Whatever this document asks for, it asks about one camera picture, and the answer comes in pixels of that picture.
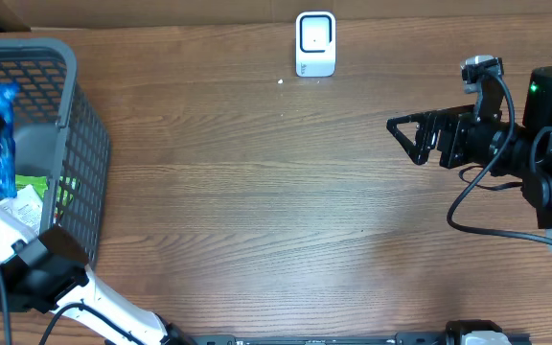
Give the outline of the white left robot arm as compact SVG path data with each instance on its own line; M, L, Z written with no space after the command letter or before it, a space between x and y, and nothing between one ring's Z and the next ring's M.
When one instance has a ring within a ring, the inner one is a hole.
M17 86L0 84L0 196L15 193L12 102ZM108 344L190 344L192 338L142 310L92 271L79 244L59 225L37 235L0 205L0 312L12 342L11 315L36 310L81 323Z

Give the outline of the white cream tube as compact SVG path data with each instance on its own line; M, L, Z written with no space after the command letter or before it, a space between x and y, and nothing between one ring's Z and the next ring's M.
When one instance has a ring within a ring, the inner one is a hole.
M43 200L32 185L19 190L15 198L0 200L0 206L37 235L40 233Z

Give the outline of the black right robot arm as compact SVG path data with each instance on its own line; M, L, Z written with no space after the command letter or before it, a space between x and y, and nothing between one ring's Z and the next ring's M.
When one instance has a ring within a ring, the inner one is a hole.
M474 104L429 110L387 121L386 128L416 165L426 163L432 150L440 164L460 172L479 168L447 213L448 224L461 232L538 242L552 252L552 66L532 71L522 123L503 79L498 57L481 57L461 66L464 89ZM535 209L544 235L463 225L453 218L465 197L486 175L511 175L514 186Z

